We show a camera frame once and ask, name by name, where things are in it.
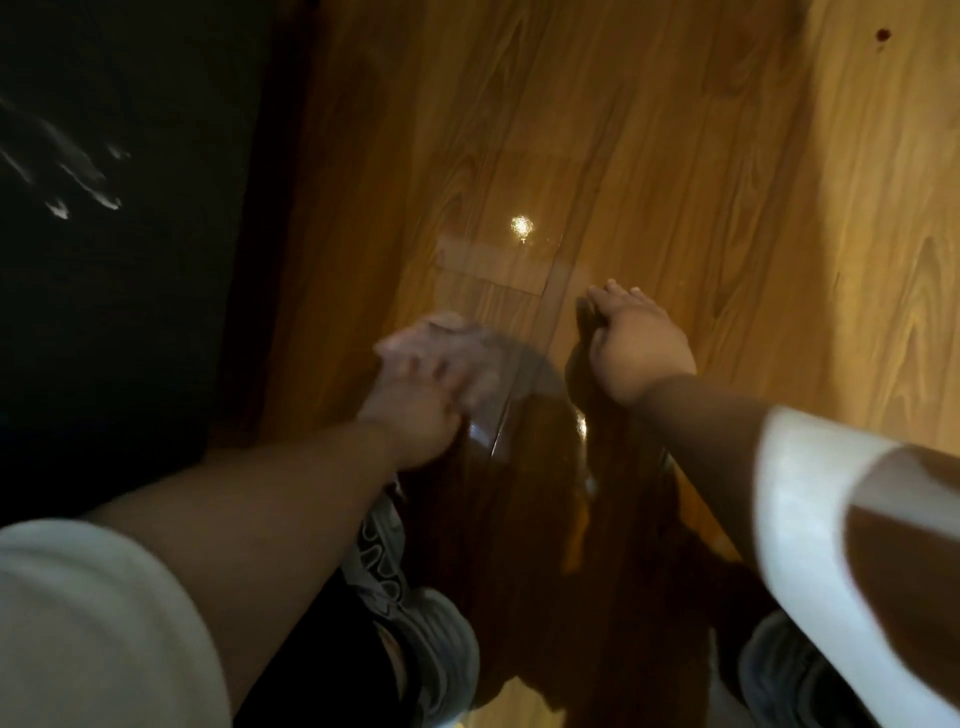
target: sleeve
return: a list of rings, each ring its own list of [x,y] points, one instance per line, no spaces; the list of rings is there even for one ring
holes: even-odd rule
[[[0,530],[0,725],[230,726],[189,595],[153,554],[86,522]]]
[[[910,672],[853,581],[844,522],[857,484],[900,443],[776,407],[756,454],[754,531],[763,579],[881,725],[960,725]]]

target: black pants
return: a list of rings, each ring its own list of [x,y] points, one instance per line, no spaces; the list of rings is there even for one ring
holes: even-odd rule
[[[373,614],[337,570],[256,681],[234,726],[410,725],[420,692],[416,661],[402,636],[391,634],[411,678],[402,701]]]

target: hardwood floor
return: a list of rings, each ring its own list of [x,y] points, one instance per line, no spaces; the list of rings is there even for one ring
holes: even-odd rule
[[[638,284],[705,376],[960,452],[960,5],[334,0],[302,22],[258,438],[349,416],[373,342],[427,310],[496,329],[502,389],[405,514],[411,578],[481,643],[468,725],[702,725],[733,550],[593,390],[578,298]]]

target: human hand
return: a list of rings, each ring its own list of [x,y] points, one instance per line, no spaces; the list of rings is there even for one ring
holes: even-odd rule
[[[628,293],[610,279],[587,295],[606,319],[590,342],[590,367],[614,401],[633,406],[659,381],[697,373],[684,333],[639,288]]]
[[[442,455],[463,415],[496,389],[498,357],[489,333],[450,314],[422,319],[376,350],[383,369],[357,419],[387,428],[398,470]]]

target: sneaker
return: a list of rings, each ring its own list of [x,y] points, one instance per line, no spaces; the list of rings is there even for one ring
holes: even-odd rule
[[[409,588],[400,570],[405,542],[399,514],[382,496],[341,569],[367,608],[416,656],[420,696],[414,725],[432,728],[469,708],[480,674],[480,646],[453,602],[433,589]]]
[[[740,653],[740,688],[758,728],[873,728],[867,709],[782,610]]]

